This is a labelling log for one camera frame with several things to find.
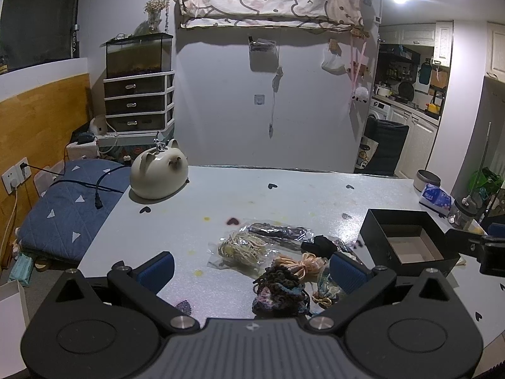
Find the blue floral fabric scrunchie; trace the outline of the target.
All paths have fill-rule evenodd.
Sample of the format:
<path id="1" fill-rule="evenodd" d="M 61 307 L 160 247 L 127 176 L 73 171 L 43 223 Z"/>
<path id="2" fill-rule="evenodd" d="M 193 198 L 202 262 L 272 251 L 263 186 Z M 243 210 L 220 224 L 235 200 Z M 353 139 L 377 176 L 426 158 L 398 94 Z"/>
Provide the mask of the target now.
<path id="1" fill-rule="evenodd" d="M 330 266 L 326 264 L 318 273 L 316 286 L 312 290 L 312 300 L 320 308 L 326 310 L 346 296 L 341 287 L 334 282 L 330 274 Z"/>

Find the peach satin scrunchie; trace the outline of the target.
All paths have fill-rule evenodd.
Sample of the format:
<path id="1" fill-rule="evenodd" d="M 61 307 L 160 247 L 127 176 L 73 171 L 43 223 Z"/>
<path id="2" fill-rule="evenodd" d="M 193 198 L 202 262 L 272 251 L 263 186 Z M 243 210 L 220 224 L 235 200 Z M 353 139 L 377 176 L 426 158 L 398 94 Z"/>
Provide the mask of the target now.
<path id="1" fill-rule="evenodd" d="M 291 257 L 279 254 L 273 261 L 274 266 L 286 268 L 300 282 L 316 281 L 321 270 L 326 266 L 327 260 L 322 257 L 305 252 L 302 254 L 301 260 L 294 260 Z"/>

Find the dark crochet scrunchie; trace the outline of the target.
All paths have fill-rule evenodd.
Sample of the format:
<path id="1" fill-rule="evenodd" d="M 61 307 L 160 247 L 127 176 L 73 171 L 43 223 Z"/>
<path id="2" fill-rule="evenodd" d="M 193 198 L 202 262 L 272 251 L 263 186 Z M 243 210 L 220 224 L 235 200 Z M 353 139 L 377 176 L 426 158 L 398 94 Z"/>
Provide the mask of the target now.
<path id="1" fill-rule="evenodd" d="M 286 267 L 272 265 L 253 282 L 256 295 L 252 312 L 259 317 L 310 316 L 310 298 L 305 285 Z"/>

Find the bag of black cords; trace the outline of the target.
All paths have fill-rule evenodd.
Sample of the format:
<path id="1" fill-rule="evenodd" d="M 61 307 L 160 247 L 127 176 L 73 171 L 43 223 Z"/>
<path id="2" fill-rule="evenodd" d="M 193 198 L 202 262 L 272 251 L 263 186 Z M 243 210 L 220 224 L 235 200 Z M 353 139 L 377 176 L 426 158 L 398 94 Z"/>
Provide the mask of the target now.
<path id="1" fill-rule="evenodd" d="M 242 227 L 241 231 L 290 251 L 301 251 L 301 245 L 312 243 L 314 238 L 313 231 L 308 228 L 269 222 L 253 222 Z"/>

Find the bag of beige cords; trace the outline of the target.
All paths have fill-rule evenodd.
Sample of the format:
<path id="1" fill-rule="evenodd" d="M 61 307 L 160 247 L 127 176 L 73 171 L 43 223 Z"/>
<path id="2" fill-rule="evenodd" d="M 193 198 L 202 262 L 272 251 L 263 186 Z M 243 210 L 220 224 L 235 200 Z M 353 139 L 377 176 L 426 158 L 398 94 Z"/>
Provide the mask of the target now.
<path id="1" fill-rule="evenodd" d="M 209 245 L 207 265 L 215 269 L 235 269 L 246 275 L 259 275 L 279 251 L 247 231 L 234 231 L 218 243 Z"/>

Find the black velvet scrunchie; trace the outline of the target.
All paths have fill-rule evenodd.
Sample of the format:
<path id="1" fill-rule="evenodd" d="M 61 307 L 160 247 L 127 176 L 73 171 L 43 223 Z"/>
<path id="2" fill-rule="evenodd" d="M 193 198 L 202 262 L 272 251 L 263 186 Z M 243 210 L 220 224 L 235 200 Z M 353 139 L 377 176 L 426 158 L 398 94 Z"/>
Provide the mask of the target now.
<path id="1" fill-rule="evenodd" d="M 337 245 L 323 235 L 315 236 L 311 242 L 302 242 L 300 248 L 303 253 L 326 259 L 330 259 L 337 251 Z"/>

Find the black open storage box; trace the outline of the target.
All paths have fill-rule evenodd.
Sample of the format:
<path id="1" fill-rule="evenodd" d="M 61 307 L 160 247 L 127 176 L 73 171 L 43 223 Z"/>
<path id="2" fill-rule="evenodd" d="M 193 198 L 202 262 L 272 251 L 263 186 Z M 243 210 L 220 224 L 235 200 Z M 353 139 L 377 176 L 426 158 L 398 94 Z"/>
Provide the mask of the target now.
<path id="1" fill-rule="evenodd" d="M 367 210 L 359 235 L 373 262 L 399 276 L 419 276 L 428 268 L 448 275 L 460 260 L 425 211 Z"/>

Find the green plant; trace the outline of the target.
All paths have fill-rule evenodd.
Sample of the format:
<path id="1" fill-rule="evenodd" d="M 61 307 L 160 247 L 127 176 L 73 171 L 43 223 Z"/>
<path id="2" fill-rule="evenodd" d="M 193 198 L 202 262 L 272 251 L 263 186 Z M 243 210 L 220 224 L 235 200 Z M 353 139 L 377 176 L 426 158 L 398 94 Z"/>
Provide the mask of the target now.
<path id="1" fill-rule="evenodd" d="M 496 174 L 488 167 L 480 171 L 475 171 L 470 178 L 468 191 L 472 199 L 482 205 L 489 202 L 490 199 L 499 191 L 503 184 L 503 177 Z"/>

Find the grey round tin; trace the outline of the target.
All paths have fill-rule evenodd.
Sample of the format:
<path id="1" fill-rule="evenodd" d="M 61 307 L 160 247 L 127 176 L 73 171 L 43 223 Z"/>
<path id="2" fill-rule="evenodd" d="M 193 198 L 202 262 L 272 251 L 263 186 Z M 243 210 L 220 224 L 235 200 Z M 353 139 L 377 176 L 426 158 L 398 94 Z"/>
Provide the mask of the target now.
<path id="1" fill-rule="evenodd" d="M 419 169 L 413 180 L 413 186 L 417 191 L 422 193 L 426 185 L 439 187 L 441 185 L 441 179 L 429 170 Z"/>

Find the blue quilted cushion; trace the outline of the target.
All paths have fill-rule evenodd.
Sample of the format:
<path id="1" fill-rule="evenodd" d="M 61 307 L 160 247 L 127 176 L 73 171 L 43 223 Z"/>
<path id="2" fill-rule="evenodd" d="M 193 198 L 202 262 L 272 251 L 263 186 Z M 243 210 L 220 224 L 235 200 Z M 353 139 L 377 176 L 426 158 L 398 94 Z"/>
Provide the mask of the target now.
<path id="1" fill-rule="evenodd" d="M 129 166 L 70 161 L 27 214 L 17 240 L 25 253 L 78 263 L 129 186 Z"/>

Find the white tote bag cartoon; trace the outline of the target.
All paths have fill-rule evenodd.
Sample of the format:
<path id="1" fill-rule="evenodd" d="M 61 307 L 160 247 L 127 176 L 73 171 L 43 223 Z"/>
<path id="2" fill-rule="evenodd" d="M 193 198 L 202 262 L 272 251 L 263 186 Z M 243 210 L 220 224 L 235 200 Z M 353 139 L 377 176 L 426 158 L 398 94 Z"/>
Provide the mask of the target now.
<path id="1" fill-rule="evenodd" d="M 367 167 L 378 148 L 378 142 L 366 136 L 361 138 L 359 150 L 354 168 L 361 171 Z"/>

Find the white washing machine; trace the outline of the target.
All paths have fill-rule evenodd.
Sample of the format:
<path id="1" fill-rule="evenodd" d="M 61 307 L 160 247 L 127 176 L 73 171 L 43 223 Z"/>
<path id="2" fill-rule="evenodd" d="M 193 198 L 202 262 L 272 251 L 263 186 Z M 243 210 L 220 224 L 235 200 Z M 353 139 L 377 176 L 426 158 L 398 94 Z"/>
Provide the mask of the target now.
<path id="1" fill-rule="evenodd" d="M 380 100 L 373 99 L 369 107 L 369 117 L 377 120 L 389 121 L 391 116 L 391 106 Z"/>

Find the white drawer cabinet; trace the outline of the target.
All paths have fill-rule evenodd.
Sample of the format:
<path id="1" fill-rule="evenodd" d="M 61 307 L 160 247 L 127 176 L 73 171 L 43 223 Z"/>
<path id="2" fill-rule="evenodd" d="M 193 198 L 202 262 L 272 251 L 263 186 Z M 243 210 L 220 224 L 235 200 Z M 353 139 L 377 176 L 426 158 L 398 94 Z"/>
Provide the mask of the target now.
<path id="1" fill-rule="evenodd" d="M 175 72 L 104 80 L 105 118 L 118 133 L 166 131 L 174 123 Z"/>

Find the glass fish tank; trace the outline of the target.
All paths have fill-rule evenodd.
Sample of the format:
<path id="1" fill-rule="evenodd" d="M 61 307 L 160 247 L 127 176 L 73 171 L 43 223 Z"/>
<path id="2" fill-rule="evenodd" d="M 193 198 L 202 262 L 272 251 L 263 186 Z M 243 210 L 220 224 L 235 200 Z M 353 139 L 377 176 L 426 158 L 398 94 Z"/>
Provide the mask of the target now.
<path id="1" fill-rule="evenodd" d="M 173 36 L 149 33 L 107 41 L 106 77 L 156 74 L 172 70 Z"/>

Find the white wall socket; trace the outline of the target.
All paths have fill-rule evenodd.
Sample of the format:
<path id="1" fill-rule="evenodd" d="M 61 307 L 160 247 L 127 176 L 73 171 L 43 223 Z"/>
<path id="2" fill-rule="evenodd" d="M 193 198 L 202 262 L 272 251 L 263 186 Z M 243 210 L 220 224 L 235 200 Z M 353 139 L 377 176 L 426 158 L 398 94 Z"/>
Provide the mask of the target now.
<path id="1" fill-rule="evenodd" d="M 31 174 L 27 158 L 23 158 L 17 164 L 8 168 L 1 176 L 7 194 L 13 193 L 19 185 L 27 181 Z"/>

